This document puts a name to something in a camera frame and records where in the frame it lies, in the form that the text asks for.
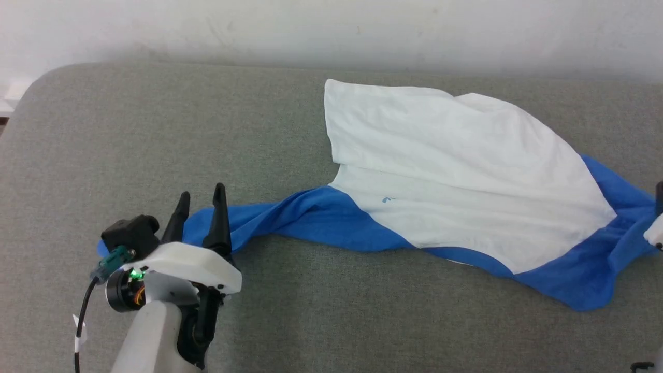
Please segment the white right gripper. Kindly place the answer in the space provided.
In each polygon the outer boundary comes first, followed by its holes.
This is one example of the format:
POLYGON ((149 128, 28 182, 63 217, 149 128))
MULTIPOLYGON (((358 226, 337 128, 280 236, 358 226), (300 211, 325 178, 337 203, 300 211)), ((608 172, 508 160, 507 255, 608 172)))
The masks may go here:
POLYGON ((662 251, 663 243, 663 181, 661 180, 655 187, 655 206, 654 213, 656 219, 651 226, 644 232, 644 239, 654 248, 662 251))

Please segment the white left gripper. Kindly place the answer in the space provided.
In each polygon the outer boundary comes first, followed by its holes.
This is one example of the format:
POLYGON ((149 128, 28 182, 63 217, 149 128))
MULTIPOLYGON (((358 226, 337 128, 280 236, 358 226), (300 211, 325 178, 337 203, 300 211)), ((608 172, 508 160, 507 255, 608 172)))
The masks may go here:
POLYGON ((242 274, 221 255, 232 254, 225 185, 215 186, 211 223, 202 246, 181 243, 191 196, 184 191, 161 237, 161 244, 141 260, 132 259, 106 282, 106 300, 117 312, 137 311, 150 302, 178 306, 199 303, 203 290, 239 293, 242 274))

